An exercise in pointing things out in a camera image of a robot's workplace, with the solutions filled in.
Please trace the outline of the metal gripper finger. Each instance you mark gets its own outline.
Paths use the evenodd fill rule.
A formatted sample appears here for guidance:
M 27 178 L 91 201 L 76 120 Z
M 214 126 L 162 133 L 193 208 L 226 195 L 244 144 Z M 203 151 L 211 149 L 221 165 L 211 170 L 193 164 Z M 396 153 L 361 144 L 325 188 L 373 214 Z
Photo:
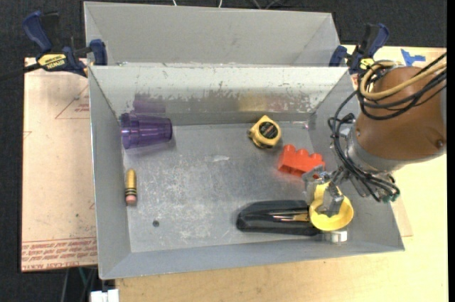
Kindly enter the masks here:
M 337 215 L 344 198 L 345 196 L 338 187 L 333 182 L 328 182 L 328 185 L 323 192 L 323 202 L 317 207 L 318 214 L 323 214 L 328 217 Z
M 302 175 L 301 179 L 303 180 L 305 186 L 304 199 L 306 202 L 312 202 L 314 200 L 316 186 L 324 183 L 323 174 L 323 166 L 316 166 Z

